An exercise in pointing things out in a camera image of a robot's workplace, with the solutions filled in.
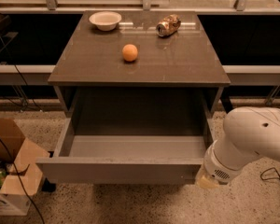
drawer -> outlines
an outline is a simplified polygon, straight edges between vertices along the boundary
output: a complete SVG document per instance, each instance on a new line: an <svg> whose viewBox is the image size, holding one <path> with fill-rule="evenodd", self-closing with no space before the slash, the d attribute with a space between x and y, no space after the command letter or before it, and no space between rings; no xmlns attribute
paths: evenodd
<svg viewBox="0 0 280 224"><path fill-rule="evenodd" d="M207 144L203 91L77 88L52 158L36 163L51 183L193 183Z"/></svg>

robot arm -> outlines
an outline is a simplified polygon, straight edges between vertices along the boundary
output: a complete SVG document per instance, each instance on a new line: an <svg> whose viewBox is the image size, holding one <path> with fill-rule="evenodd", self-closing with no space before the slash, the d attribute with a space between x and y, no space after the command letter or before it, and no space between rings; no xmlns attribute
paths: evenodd
<svg viewBox="0 0 280 224"><path fill-rule="evenodd" d="M201 188L229 183L262 157L280 161L280 109L241 107L224 119L224 135L207 150L196 176Z"/></svg>

cardboard box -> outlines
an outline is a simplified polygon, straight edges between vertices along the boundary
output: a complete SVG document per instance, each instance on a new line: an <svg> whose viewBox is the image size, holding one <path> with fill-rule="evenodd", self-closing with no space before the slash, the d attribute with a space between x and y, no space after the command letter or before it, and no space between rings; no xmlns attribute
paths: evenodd
<svg viewBox="0 0 280 224"><path fill-rule="evenodd" d="M0 119L0 139L7 146L18 171L27 171L21 175L21 181L30 197L33 197L42 180L42 173L35 164L36 157L48 157L49 153L26 138L12 119ZM6 149L0 142L0 160L12 162ZM26 196L17 175L8 175L0 189L0 216L26 216L31 202Z"/></svg>

speckled floor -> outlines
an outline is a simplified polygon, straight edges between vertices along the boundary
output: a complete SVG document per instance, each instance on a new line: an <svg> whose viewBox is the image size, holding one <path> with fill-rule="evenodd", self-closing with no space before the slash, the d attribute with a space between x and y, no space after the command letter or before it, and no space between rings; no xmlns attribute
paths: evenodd
<svg viewBox="0 0 280 224"><path fill-rule="evenodd" d="M216 112L216 135L222 134L224 112ZM62 112L0 112L14 119L24 134L53 150L64 124ZM59 184L52 193L34 197L46 223L280 223L280 184L259 175L280 163L263 158L248 164L229 185L205 190L194 185ZM41 223L31 206L26 217L0 217L0 224Z"/></svg>

cardboard box flap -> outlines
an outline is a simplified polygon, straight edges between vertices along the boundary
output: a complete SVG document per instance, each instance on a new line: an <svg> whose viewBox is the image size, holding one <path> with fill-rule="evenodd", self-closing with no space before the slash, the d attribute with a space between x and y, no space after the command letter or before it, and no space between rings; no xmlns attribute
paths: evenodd
<svg viewBox="0 0 280 224"><path fill-rule="evenodd" d="M24 134L12 119L0 119L0 139L7 146L7 149L14 160L25 139ZM0 142L0 161L12 162L7 150Z"/></svg>
<svg viewBox="0 0 280 224"><path fill-rule="evenodd" d="M48 157L49 153L42 147L35 144L33 141L26 138L21 146L15 164L20 170L22 167L29 168L25 175L21 176L22 184L24 185L28 195L35 195L38 191L39 184L42 179L42 172L35 164L37 157ZM21 182L16 175L8 175L2 188L1 194L16 194L25 195L22 189Z"/></svg>

